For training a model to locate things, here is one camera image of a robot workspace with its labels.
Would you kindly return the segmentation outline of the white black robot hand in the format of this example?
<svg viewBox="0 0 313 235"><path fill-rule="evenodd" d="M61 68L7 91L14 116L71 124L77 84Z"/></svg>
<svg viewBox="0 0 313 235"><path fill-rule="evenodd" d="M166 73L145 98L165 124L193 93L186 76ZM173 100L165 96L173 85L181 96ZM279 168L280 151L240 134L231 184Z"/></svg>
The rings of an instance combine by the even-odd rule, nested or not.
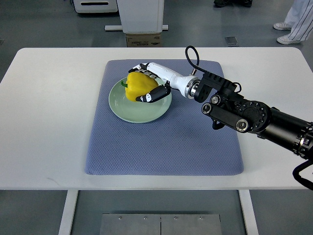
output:
<svg viewBox="0 0 313 235"><path fill-rule="evenodd" d="M171 89L178 90L183 97L192 99L200 83L200 79L194 75L183 76L154 62L139 64L130 69L129 73L131 72L142 73L153 79L159 78L164 82L163 85L150 89L143 95L137 95L135 100L139 102L154 103L168 96Z"/></svg>

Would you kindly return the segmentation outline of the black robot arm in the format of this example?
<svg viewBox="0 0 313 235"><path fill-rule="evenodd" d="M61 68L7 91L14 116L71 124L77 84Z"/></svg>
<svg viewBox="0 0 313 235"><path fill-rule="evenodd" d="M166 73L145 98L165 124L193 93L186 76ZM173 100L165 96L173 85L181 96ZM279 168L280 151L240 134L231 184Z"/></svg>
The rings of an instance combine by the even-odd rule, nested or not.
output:
<svg viewBox="0 0 313 235"><path fill-rule="evenodd" d="M206 71L193 62L190 65L203 76L188 87L188 95L202 104L201 111L212 119L212 128L219 130L228 126L240 133L256 134L305 159L292 175L298 183L312 189L312 181L300 173L313 164L313 124L260 101L247 100L239 94L239 83Z"/></svg>

